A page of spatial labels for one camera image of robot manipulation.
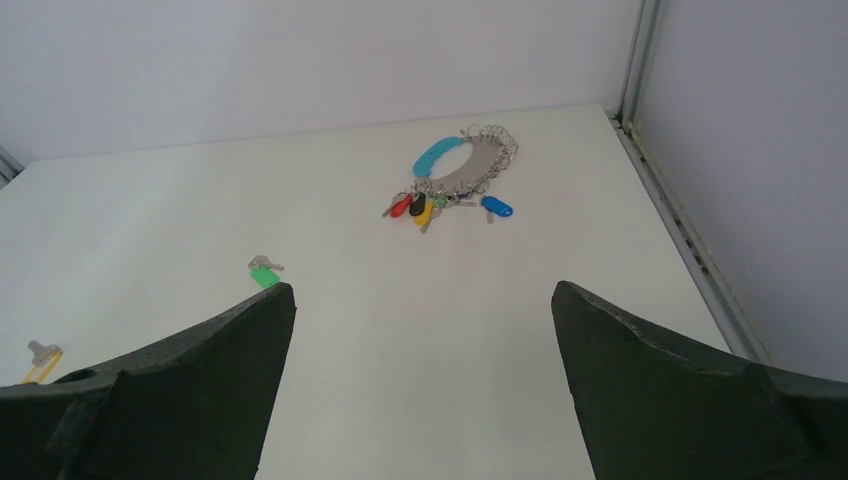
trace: key ring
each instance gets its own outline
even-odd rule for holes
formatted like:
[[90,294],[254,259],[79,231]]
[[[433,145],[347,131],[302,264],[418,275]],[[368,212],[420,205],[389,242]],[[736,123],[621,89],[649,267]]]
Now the key ring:
[[[509,131],[500,125],[480,127],[472,124],[459,131],[461,137],[447,137],[436,142],[413,164],[415,180],[410,190],[401,192],[392,199],[383,216],[391,214],[397,218],[409,211],[421,232],[427,231],[430,219],[437,217],[442,209],[454,206],[476,206],[470,200],[474,195],[483,195],[480,204],[487,210],[488,222],[493,215],[508,217],[512,208],[500,200],[486,196],[492,180],[509,168],[518,153],[518,142]],[[459,168],[441,177],[431,178],[435,162],[445,152],[464,143],[470,143],[471,155]]]

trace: key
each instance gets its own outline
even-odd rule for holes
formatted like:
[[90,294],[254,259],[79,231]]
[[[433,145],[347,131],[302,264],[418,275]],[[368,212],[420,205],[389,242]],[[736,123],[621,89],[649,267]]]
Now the key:
[[480,200],[480,205],[483,205],[483,208],[499,217],[509,217],[512,215],[512,207],[495,197],[483,197],[483,199]]
[[424,204],[424,211],[421,212],[421,215],[418,215],[417,217],[413,218],[412,221],[413,223],[415,223],[415,225],[423,227],[425,223],[430,221],[431,213],[433,213],[433,202],[427,202]]
[[409,195],[404,197],[403,200],[401,200],[394,207],[392,207],[392,218],[397,218],[403,215],[403,212],[406,211],[406,207],[408,207],[409,204],[412,203],[413,198],[415,198],[415,196],[410,193]]
[[400,203],[401,200],[406,198],[407,195],[408,194],[405,193],[405,192],[401,192],[401,193],[398,193],[397,195],[395,195],[394,198],[392,198],[392,203],[389,204],[389,208],[387,208],[386,211],[383,212],[383,216],[385,217],[386,215],[388,215],[392,211],[392,209],[395,208],[395,205]]
[[418,197],[409,205],[409,214],[417,217],[424,213],[424,207],[427,205],[427,195],[419,193]]
[[430,219],[427,220],[427,223],[421,227],[421,233],[427,233],[427,229],[430,228],[430,224],[433,223],[433,220],[442,214],[442,209],[440,207],[433,207],[433,210],[430,211]]
[[49,345],[45,347],[35,340],[29,342],[29,344],[27,344],[27,348],[32,350],[32,364],[37,367],[44,366],[44,364],[47,363],[47,360],[53,357],[53,355],[62,353],[62,349],[56,345]]
[[253,257],[253,260],[247,264],[247,268],[251,270],[255,270],[260,267],[266,267],[270,270],[277,270],[278,272],[282,272],[284,270],[282,265],[277,265],[276,263],[268,260],[268,257],[265,255],[257,255]]

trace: key tag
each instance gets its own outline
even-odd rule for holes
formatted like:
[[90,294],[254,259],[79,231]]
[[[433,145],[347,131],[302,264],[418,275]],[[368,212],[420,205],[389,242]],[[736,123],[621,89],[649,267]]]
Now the key tag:
[[284,270],[282,265],[272,263],[265,255],[253,257],[253,260],[247,264],[247,268],[250,269],[250,277],[262,288],[268,288],[280,283],[280,277],[274,273],[274,270],[280,272]]
[[[476,135],[471,134],[472,127],[477,125],[460,130],[461,137],[439,140],[415,161],[412,166],[415,181],[410,189],[405,190],[413,192],[414,195],[395,195],[383,212],[384,217],[388,214],[399,217],[408,211],[414,217],[414,223],[421,227],[421,233],[425,233],[430,222],[439,216],[442,209],[477,206],[471,200],[475,195],[485,194],[491,181],[509,167],[518,152],[518,142],[500,125],[477,127]],[[464,143],[470,143],[472,147],[468,160],[444,177],[430,178],[436,161],[449,150]],[[512,215],[512,208],[497,198],[483,196],[482,201],[489,205],[483,205],[489,214],[501,217]]]

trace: silver key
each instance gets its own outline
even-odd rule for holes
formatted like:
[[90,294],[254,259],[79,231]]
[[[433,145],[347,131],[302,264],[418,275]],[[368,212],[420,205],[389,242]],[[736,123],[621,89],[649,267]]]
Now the silver key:
[[427,228],[429,228],[430,224],[433,223],[433,220],[441,214],[442,209],[440,207],[433,207],[433,210],[430,211],[430,219],[427,220],[427,223],[421,227],[421,233],[427,233]]
[[401,193],[398,193],[397,195],[395,195],[395,197],[392,199],[392,203],[389,204],[389,208],[387,208],[386,211],[383,212],[383,216],[385,217],[386,215],[388,215],[389,212],[391,212],[392,209],[395,208],[395,205],[400,203],[400,201],[403,200],[404,198],[406,198],[407,195],[408,195],[408,193],[404,193],[404,192],[401,192]]
[[282,265],[277,265],[273,263],[271,260],[268,260],[268,257],[265,255],[257,255],[253,257],[253,260],[247,264],[247,268],[253,270],[254,268],[266,267],[270,270],[277,270],[278,272],[282,272],[284,270]]
[[36,342],[35,340],[29,342],[27,348],[32,350],[32,364],[36,367],[43,366],[45,363],[47,363],[47,360],[53,358],[53,355],[65,353],[62,351],[61,348],[57,347],[56,345],[48,345],[45,347],[44,345]]

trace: bunch of keys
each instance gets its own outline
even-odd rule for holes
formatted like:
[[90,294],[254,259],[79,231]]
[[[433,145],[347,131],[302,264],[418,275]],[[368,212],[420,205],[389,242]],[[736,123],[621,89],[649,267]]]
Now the bunch of keys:
[[392,218],[397,218],[407,209],[413,217],[413,222],[419,227],[421,233],[427,233],[430,228],[430,223],[433,219],[438,218],[442,214],[442,210],[454,206],[460,207],[476,207],[474,202],[463,201],[448,201],[446,199],[430,199],[423,193],[406,193],[401,192],[392,198],[389,207],[383,211],[383,217],[390,215]]

